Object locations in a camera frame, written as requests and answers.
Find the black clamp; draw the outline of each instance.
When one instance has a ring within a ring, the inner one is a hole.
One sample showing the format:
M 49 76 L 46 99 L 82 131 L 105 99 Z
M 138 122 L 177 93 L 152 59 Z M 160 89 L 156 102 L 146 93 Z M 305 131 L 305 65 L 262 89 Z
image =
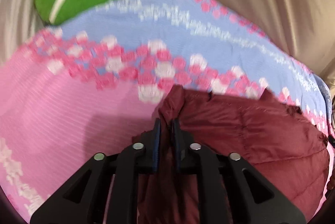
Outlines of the black clamp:
M 95 154 L 30 223 L 101 224 L 104 216 L 107 224 L 137 223 L 137 178 L 158 172 L 160 131 L 157 119 L 152 131 L 120 154 Z M 176 171 L 197 175 L 201 224 L 306 224 L 302 212 L 239 154 L 225 157 L 195 143 L 177 120 L 171 133 Z

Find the metal bolt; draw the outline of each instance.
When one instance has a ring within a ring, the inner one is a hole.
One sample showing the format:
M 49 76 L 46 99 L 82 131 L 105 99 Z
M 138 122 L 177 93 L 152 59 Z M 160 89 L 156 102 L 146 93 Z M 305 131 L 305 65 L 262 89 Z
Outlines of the metal bolt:
M 199 150 L 201 149 L 201 145 L 198 144 L 198 143 L 193 143 L 190 145 L 190 148 L 193 149 L 193 150 Z
M 96 155 L 94 155 L 94 160 L 96 160 L 96 161 L 101 161 L 101 160 L 103 160 L 103 158 L 104 158 L 104 154 L 103 153 L 97 153 Z
M 230 159 L 232 159 L 233 161 L 238 161 L 241 159 L 241 155 L 239 155 L 236 152 L 233 152 L 229 155 Z
M 142 143 L 133 144 L 133 149 L 138 150 L 138 149 L 142 149 L 142 148 L 144 148 L 144 145 Z

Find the white pattern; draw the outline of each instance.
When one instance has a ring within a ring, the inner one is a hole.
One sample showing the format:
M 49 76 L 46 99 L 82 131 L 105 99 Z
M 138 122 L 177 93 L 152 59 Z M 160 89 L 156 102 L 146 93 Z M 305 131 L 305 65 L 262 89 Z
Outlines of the white pattern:
M 0 138 L 0 163 L 4 163 L 6 159 L 10 158 L 12 151 L 8 149 L 5 139 Z
M 138 86 L 138 98 L 145 103 L 157 104 L 163 98 L 164 92 L 157 84 Z
M 118 40 L 116 39 L 114 35 L 109 35 L 109 36 L 105 36 L 101 40 L 101 43 L 106 44 L 108 49 L 112 49 L 118 43 Z
M 29 58 L 32 55 L 32 51 L 30 49 L 24 50 L 23 57 Z
M 88 38 L 88 35 L 86 31 L 80 31 L 76 34 L 76 39 L 79 40 L 86 40 Z
M 56 75 L 64 68 L 64 64 L 61 60 L 50 60 L 47 67 L 51 73 Z
M 281 90 L 285 96 L 285 98 L 287 99 L 290 95 L 290 91 L 287 87 L 284 87 L 282 90 Z
M 44 45 L 44 42 L 45 42 L 44 38 L 43 37 L 39 37 L 35 41 L 35 45 L 38 46 L 38 47 L 40 47 L 40 46 Z
M 207 61 L 201 54 L 194 54 L 190 58 L 190 65 L 200 66 L 200 70 L 204 71 L 207 67 Z
M 52 55 L 58 50 L 58 46 L 52 45 L 49 47 L 49 49 L 46 51 L 48 55 Z
M 214 94 L 224 94 L 227 91 L 228 85 L 223 85 L 220 79 L 214 79 L 211 82 L 212 92 Z
M 44 203 L 44 199 L 37 193 L 36 189 L 31 188 L 28 184 L 22 183 L 20 177 L 23 175 L 21 163 L 11 158 L 12 151 L 5 144 L 5 139 L 0 138 L 0 162 L 7 173 L 6 179 L 16 187 L 20 197 L 27 199 L 30 204 L 24 204 L 28 214 L 32 214 Z
M 60 39 L 63 37 L 63 30 L 62 28 L 56 28 L 54 30 L 52 30 L 54 36 L 57 38 L 57 39 Z
M 155 73 L 160 78 L 173 78 L 175 76 L 175 69 L 170 62 L 161 62 L 157 63 Z
M 108 58 L 106 71 L 118 73 L 121 69 L 124 68 L 124 66 L 125 65 L 122 63 L 121 57 Z
M 76 58 L 78 58 L 81 53 L 83 52 L 83 48 L 81 46 L 78 46 L 78 45 L 73 45 L 72 47 L 70 47 L 68 50 L 67 50 L 67 54 L 69 56 L 74 56 Z
M 240 78 L 241 76 L 244 75 L 243 70 L 238 65 L 232 67 L 232 72 L 237 78 Z
M 246 97 L 249 99 L 258 99 L 258 92 L 252 87 L 247 87 Z
M 151 54 L 156 54 L 158 50 L 165 50 L 166 44 L 160 39 L 150 40 L 148 42 L 148 48 L 150 48 Z
M 260 78 L 259 79 L 259 84 L 261 85 L 261 88 L 266 88 L 269 86 L 268 81 L 266 80 L 266 78 Z
M 141 0 L 118 0 L 118 1 L 109 1 L 103 5 L 96 6 L 96 10 L 105 10 L 108 11 L 111 8 L 117 8 L 120 13 L 133 12 L 137 14 L 140 21 L 147 19 L 153 19 L 158 21 L 159 18 L 166 18 L 171 21 L 172 26 L 179 26 L 182 24 L 187 30 L 190 30 L 190 34 L 194 36 L 205 36 L 218 38 L 221 41 L 229 41 L 232 44 L 237 44 L 240 47 L 245 48 L 258 48 L 258 50 L 272 57 L 275 62 L 286 65 L 289 70 L 293 72 L 297 81 L 305 88 L 306 91 L 319 90 L 319 86 L 312 79 L 307 78 L 307 76 L 302 75 L 298 72 L 292 64 L 292 60 L 287 57 L 285 54 L 276 53 L 267 49 L 263 44 L 250 41 L 249 39 L 241 37 L 233 37 L 229 31 L 223 31 L 220 27 L 214 26 L 211 23 L 202 23 L 201 21 L 191 19 L 190 12 L 180 10 L 178 6 L 169 6 L 167 4 L 162 4 L 158 6 L 156 4 L 143 5 Z

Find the patterned blanket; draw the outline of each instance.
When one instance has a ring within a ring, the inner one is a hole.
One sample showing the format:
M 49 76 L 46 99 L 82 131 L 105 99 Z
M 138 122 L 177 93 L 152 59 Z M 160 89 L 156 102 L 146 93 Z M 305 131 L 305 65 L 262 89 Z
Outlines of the patterned blanket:
M 267 87 L 334 134 L 324 82 L 216 0 L 111 0 L 0 68 L 0 185 L 24 219 L 94 153 L 150 130 L 174 83 L 255 99 Z

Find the maroon quilted fabric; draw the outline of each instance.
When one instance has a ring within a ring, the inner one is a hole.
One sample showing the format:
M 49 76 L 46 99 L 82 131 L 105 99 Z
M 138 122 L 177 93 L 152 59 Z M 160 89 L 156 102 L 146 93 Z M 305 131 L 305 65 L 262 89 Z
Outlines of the maroon quilted fabric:
M 174 86 L 159 109 L 163 123 L 160 172 L 139 181 L 140 223 L 199 223 L 196 177 L 172 168 L 168 125 L 179 118 L 183 130 L 219 154 L 238 152 L 291 200 L 309 221 L 326 183 L 327 137 L 299 107 L 275 100 L 265 90 L 260 100 Z

